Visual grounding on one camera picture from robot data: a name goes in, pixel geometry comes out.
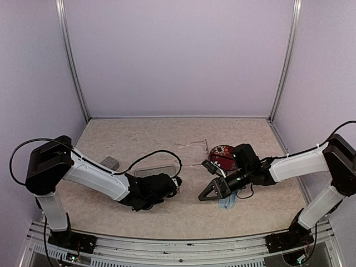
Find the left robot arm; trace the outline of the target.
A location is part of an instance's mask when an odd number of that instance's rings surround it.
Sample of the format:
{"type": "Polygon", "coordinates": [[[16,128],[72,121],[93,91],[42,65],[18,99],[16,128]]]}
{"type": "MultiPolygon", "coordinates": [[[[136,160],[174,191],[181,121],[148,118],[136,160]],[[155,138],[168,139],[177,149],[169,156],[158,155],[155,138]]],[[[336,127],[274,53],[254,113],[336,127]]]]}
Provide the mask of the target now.
{"type": "Polygon", "coordinates": [[[116,172],[91,161],[72,146],[66,135],[56,139],[33,139],[18,145],[9,158],[9,173],[14,176],[13,158],[23,146],[42,141],[43,145],[30,154],[27,176],[24,182],[15,182],[31,192],[44,213],[45,223],[50,227],[48,243],[71,250],[89,248],[96,237],[72,231],[70,218],[64,211],[56,186],[61,180],[75,182],[108,196],[119,204],[138,212],[150,210],[154,205],[174,197],[180,189],[182,179],[165,173],[146,177],[135,177],[128,170],[116,172]]]}

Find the pink glasses case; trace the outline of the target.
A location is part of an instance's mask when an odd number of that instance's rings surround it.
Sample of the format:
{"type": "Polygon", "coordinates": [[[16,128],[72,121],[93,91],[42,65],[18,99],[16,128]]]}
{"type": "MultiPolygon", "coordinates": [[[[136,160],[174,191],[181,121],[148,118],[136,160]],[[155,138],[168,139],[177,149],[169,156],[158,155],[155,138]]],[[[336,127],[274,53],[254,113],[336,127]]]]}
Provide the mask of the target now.
{"type": "Polygon", "coordinates": [[[176,174],[176,166],[174,164],[165,164],[154,167],[143,167],[138,168],[133,172],[134,177],[147,177],[151,175],[158,175],[160,173],[173,177],[176,174]]]}

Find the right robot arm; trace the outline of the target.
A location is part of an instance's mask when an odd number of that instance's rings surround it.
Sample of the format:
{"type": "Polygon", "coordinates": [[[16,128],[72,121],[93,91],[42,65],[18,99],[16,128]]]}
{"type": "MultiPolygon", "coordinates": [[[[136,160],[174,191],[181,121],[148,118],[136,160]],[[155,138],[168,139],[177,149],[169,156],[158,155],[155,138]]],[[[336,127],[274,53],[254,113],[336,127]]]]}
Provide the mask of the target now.
{"type": "Polygon", "coordinates": [[[311,244],[311,229],[333,212],[346,198],[355,194],[355,149],[341,135],[333,134],[326,142],[303,152],[260,160],[249,144],[232,149],[238,169],[227,177],[213,179],[200,193],[200,201],[220,200],[244,186],[270,186],[289,178],[316,172],[329,172],[330,184],[301,209],[287,231],[266,236],[270,253],[311,244]]]}

